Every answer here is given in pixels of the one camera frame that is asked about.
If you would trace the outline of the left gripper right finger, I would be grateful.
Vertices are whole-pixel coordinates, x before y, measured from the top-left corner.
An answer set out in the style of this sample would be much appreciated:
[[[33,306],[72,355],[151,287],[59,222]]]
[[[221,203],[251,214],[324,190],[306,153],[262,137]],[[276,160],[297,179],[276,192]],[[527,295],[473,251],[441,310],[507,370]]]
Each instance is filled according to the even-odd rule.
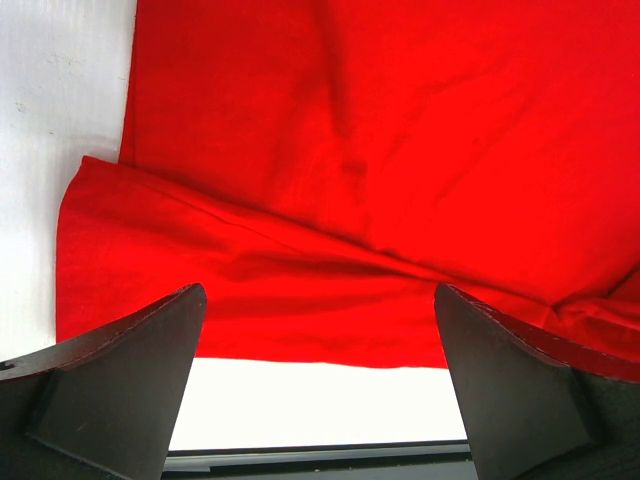
[[[638,362],[451,285],[436,288],[434,309],[479,478],[638,478]]]

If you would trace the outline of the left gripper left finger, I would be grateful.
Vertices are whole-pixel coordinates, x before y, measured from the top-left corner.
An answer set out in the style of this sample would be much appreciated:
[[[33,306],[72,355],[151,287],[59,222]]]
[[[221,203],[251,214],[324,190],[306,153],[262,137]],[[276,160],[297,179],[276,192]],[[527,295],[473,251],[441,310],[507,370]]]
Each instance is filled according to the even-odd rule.
[[[160,478],[205,313],[192,284],[2,361],[2,478]]]

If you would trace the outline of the red t shirt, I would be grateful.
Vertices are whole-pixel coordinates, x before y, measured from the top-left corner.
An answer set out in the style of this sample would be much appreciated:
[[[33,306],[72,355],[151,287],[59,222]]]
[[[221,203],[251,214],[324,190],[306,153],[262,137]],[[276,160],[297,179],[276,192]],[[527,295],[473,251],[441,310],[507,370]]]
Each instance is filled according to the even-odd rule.
[[[635,1],[142,1],[64,341],[200,283],[204,357],[441,367],[438,284],[639,356]]]

